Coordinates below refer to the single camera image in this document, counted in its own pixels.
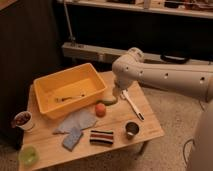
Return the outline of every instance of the yellow plastic bin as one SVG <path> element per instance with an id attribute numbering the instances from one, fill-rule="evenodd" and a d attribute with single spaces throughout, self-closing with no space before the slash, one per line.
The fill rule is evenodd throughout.
<path id="1" fill-rule="evenodd" d="M 86 63 L 35 79 L 34 88 L 40 113 L 56 119 L 101 99 L 106 84 Z"/>

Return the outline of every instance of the black cable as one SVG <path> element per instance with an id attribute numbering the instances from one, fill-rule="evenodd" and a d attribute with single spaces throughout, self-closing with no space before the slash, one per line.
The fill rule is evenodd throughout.
<path id="1" fill-rule="evenodd" d="M 184 143 L 184 145 L 183 145 L 183 159 L 184 159 L 184 162 L 185 162 L 186 165 L 187 165 L 187 163 L 188 163 L 188 161 L 186 160 L 186 155 L 185 155 L 185 153 L 186 153 L 186 146 L 187 146 L 187 144 L 190 143 L 190 142 L 192 142 L 192 144 L 195 145 L 195 141 L 194 141 L 193 138 L 187 140 L 187 141 Z"/>

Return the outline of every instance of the wooden table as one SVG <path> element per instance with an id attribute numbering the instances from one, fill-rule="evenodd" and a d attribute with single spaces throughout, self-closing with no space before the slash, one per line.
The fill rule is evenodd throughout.
<path id="1" fill-rule="evenodd" d="M 112 94 L 114 87 L 114 75 L 112 72 L 101 73 L 108 88 L 106 94 Z M 68 161 L 80 159 L 83 157 L 92 156 L 95 154 L 116 150 L 122 147 L 127 147 L 133 144 L 148 142 L 151 139 L 164 135 L 164 132 L 154 115 L 143 91 L 137 82 L 134 82 L 128 89 L 129 95 L 139 110 L 143 113 L 145 120 L 140 121 L 134 114 L 132 108 L 126 100 L 119 98 L 118 103 L 112 106 L 107 106 L 107 114 L 103 118 L 97 118 L 96 125 L 90 129 L 83 131 L 84 135 L 80 142 L 76 145 L 72 152 L 62 147 L 61 143 L 67 135 L 53 135 L 53 130 L 64 119 L 50 120 L 40 114 L 33 86 L 30 89 L 28 110 L 32 112 L 35 127 L 31 132 L 26 132 L 23 139 L 23 147 L 34 146 L 39 154 L 39 161 L 30 168 L 25 168 L 21 164 L 19 170 L 35 170 L 41 169 Z M 94 105 L 88 107 L 94 113 Z M 133 140 L 127 140 L 125 136 L 125 125 L 129 121 L 134 121 L 139 124 L 140 132 Z M 113 130 L 114 144 L 112 147 L 104 147 L 91 145 L 89 142 L 90 130 Z"/>

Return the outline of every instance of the shelf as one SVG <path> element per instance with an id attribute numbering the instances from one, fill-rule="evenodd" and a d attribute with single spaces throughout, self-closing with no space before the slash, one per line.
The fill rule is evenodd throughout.
<path id="1" fill-rule="evenodd" d="M 143 0 L 138 0 L 137 4 L 113 3 L 113 2 L 106 2 L 104 0 L 90 0 L 90 1 L 66 0 L 66 3 L 72 4 L 72 5 L 92 6 L 92 7 L 100 7 L 100 8 L 117 9 L 117 10 L 128 10 L 128 11 L 149 12 L 149 13 L 213 19 L 213 12 L 187 10 L 184 8 L 183 5 L 180 6 L 180 8 L 178 9 L 167 8 L 167 7 L 164 7 L 164 3 L 165 3 L 164 0 L 152 0 L 150 7 L 148 9 L 144 9 Z"/>

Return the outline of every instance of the table leg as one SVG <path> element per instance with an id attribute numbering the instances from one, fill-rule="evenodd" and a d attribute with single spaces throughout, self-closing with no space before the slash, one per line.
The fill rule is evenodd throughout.
<path id="1" fill-rule="evenodd" d="M 142 146 L 141 146 L 141 148 L 140 148 L 140 151 L 139 151 L 139 155 L 142 155 L 143 153 L 144 153 L 144 151 L 145 151 L 145 149 L 146 149 L 146 147 L 147 147 L 147 145 L 148 145 L 148 142 L 149 141 L 144 141 L 143 142 L 143 144 L 142 144 Z"/>

